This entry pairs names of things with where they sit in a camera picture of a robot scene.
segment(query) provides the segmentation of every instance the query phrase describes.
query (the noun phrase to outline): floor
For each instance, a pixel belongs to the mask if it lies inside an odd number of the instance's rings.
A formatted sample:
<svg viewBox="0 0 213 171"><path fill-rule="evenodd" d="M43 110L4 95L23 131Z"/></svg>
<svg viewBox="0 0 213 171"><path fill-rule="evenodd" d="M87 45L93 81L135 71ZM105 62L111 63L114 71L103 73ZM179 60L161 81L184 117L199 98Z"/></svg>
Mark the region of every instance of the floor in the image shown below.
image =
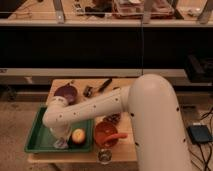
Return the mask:
<svg viewBox="0 0 213 171"><path fill-rule="evenodd" d="M30 164L24 146L32 126L34 116L39 106L45 104L48 90L42 91L17 91L16 97L11 100L10 95L3 89L0 91L0 171L55 171L52 165ZM213 104L210 93L179 92L180 104L196 105L200 112L207 111ZM108 166L85 164L71 165L58 164L63 171L137 171L137 163L129 163L129 167L122 167L122 163Z"/></svg>

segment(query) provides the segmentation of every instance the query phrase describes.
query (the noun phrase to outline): cable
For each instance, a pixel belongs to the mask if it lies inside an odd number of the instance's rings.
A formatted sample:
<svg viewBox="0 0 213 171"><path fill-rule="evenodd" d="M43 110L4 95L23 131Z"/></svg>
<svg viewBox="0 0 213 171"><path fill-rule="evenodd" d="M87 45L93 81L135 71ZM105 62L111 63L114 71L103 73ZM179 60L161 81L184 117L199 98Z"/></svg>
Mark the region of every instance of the cable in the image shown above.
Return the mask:
<svg viewBox="0 0 213 171"><path fill-rule="evenodd" d="M212 114L212 116L211 116L211 118L210 118L210 121L209 121L209 126L210 126L210 133L211 133L211 135L212 135L212 118L213 118L213 114Z"/></svg>
<svg viewBox="0 0 213 171"><path fill-rule="evenodd" d="M210 114L213 114L213 107L211 107L211 109L207 113L204 113L201 116L200 120L203 120L203 119L207 118Z"/></svg>
<svg viewBox="0 0 213 171"><path fill-rule="evenodd" d="M207 170L211 157L212 157L212 146L209 145L209 156L208 156L207 161L205 163L204 171Z"/></svg>
<svg viewBox="0 0 213 171"><path fill-rule="evenodd" d="M200 144L197 144L197 146L198 146L198 147L199 147L199 149L200 149L200 153L201 153L201 156L202 156L203 162L204 162L204 164L206 164L206 159L205 159L205 157L204 157L202 147L201 147L201 145L200 145Z"/></svg>
<svg viewBox="0 0 213 171"><path fill-rule="evenodd" d="M144 27L143 27L143 15L141 15L141 75L144 74Z"/></svg>
<svg viewBox="0 0 213 171"><path fill-rule="evenodd" d="M204 157L204 153L203 153L201 145L197 144L197 146L200 149L200 152L201 152L201 155L202 155L202 159L203 159L203 162L204 162L204 171L207 171L207 170L211 171L211 169L208 167L208 164L209 164L209 161L210 161L211 156L212 156L212 146L209 145L209 156L208 156L207 160Z"/></svg>

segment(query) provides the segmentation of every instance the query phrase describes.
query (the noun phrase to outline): black cable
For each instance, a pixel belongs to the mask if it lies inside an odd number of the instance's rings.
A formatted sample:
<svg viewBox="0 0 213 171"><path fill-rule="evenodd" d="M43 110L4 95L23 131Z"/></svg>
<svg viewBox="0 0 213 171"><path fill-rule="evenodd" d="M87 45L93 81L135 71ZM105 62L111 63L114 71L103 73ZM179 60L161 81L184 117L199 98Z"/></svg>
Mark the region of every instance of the black cable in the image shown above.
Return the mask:
<svg viewBox="0 0 213 171"><path fill-rule="evenodd" d="M210 114L213 114L213 107L211 107L211 109L207 113L204 113L201 116L200 120L203 120L203 119L207 118Z"/></svg>
<svg viewBox="0 0 213 171"><path fill-rule="evenodd" d="M209 156L208 156L207 160L204 157L204 153L203 153L201 145L197 144L197 146L200 149L200 152L201 152L201 155L202 155L202 159L203 159L203 162L204 162L204 171L207 171L207 170L211 171L211 169L208 167L208 164L209 164L209 161L210 161L211 156L212 156L212 146L209 145Z"/></svg>
<svg viewBox="0 0 213 171"><path fill-rule="evenodd" d="M143 15L141 14L141 75L144 74L144 28L143 28Z"/></svg>
<svg viewBox="0 0 213 171"><path fill-rule="evenodd" d="M195 153L193 153L190 149L189 149L189 152L190 152L194 157L196 157L202 164L204 164L203 160L202 160L200 157L198 157Z"/></svg>
<svg viewBox="0 0 213 171"><path fill-rule="evenodd" d="M204 171L207 170L211 157L212 157L212 146L209 145L209 156L208 156L207 161L205 163Z"/></svg>
<svg viewBox="0 0 213 171"><path fill-rule="evenodd" d="M211 133L211 135L212 135L212 118L213 118L213 114L212 114L212 116L211 116L211 118L210 118L210 121L209 121L209 126L210 126L210 133Z"/></svg>
<svg viewBox="0 0 213 171"><path fill-rule="evenodd" d="M206 164L206 159L205 159L205 157L204 157L202 147L201 147L201 145L200 145L200 144L197 144L197 146L198 146L198 147L199 147L199 149L200 149L200 153L201 153L201 156L202 156L203 162L204 162L204 164Z"/></svg>

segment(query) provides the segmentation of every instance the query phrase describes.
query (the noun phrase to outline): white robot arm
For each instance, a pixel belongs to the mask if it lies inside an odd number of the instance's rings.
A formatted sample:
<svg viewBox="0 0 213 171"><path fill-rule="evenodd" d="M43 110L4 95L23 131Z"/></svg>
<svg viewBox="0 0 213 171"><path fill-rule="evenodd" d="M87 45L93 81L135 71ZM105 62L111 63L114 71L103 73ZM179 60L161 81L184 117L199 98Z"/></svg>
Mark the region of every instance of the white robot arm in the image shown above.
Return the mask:
<svg viewBox="0 0 213 171"><path fill-rule="evenodd" d="M57 138L66 138L70 123L127 111L140 171L191 171L177 97L161 76L147 74L130 87L66 106L65 99L54 97L43 117L44 125Z"/></svg>

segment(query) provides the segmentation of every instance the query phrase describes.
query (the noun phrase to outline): wooden table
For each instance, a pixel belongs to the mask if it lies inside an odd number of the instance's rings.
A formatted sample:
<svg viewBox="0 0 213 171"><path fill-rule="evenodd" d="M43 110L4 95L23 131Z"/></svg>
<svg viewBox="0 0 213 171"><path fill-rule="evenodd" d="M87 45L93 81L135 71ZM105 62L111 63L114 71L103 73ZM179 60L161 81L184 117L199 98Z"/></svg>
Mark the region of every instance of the wooden table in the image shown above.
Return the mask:
<svg viewBox="0 0 213 171"><path fill-rule="evenodd" d="M78 100L80 101L86 100L82 95L82 92L86 85L90 85L92 87L97 87L101 85L106 79L75 79L73 86L78 89ZM113 79L112 83L107 87L106 91L112 90L114 87L120 87L124 85L129 85L133 82L134 79ZM53 96L55 90L63 86L67 83L71 82L71 80L54 80L52 83L52 87L50 89L50 93L47 98L47 105ZM100 122L103 117L95 118L95 124ZM111 149L112 152L112 162L133 162L137 161L135 145L133 141L132 134L132 126L130 122L130 118L127 113L123 113L121 117L121 121L117 126L119 132L126 132L128 134L128 138L120 139L118 144ZM88 153L40 153L40 154L29 154L28 161L30 163L97 163L97 154L99 148L94 143L93 150Z"/></svg>
<svg viewBox="0 0 213 171"><path fill-rule="evenodd" d="M77 103L86 100L86 98L82 95L82 92L86 85L92 86L92 87L98 87L101 85L106 79L58 79L54 80L52 83L52 87L50 89L46 104L48 105L50 99L53 97L53 94L55 90L63 86L67 83L72 83L73 86L75 86L78 89L78 100ZM114 78L112 83L107 87L105 92L112 90L114 87L121 87L125 85L130 85L135 78ZM204 106L206 105L207 101L202 100L204 96L202 95L196 95L191 93L190 96L185 96L185 93L177 93L177 96L179 96L179 100L183 99L184 104L188 102L194 103L195 101L198 101L198 105L196 106ZM95 118L95 124L100 122L103 117L97 117ZM132 126L130 122L130 118L127 113L122 114L121 121L119 125L117 126L119 132L126 132L128 133L127 139L120 139L118 144L114 146L111 149L112 152L112 164L113 163L119 163L122 162L122 167L129 167L128 163L136 163L137 157L135 152L135 145L133 141L133 134L132 134ZM188 145L189 149L193 151L197 156L201 158L200 151L196 145L192 145L189 138L188 138ZM207 157L209 154L208 146L203 146L204 155ZM28 161L30 163L72 163L72 164L91 164L91 163L98 163L98 154L99 148L94 143L93 150L88 153L38 153L38 154L29 154ZM199 164L199 161L197 158L193 155L191 155L191 159L196 162L196 164L202 168L202 165ZM193 166L193 171L197 171L198 169ZM213 162L210 160L209 167L213 168Z"/></svg>

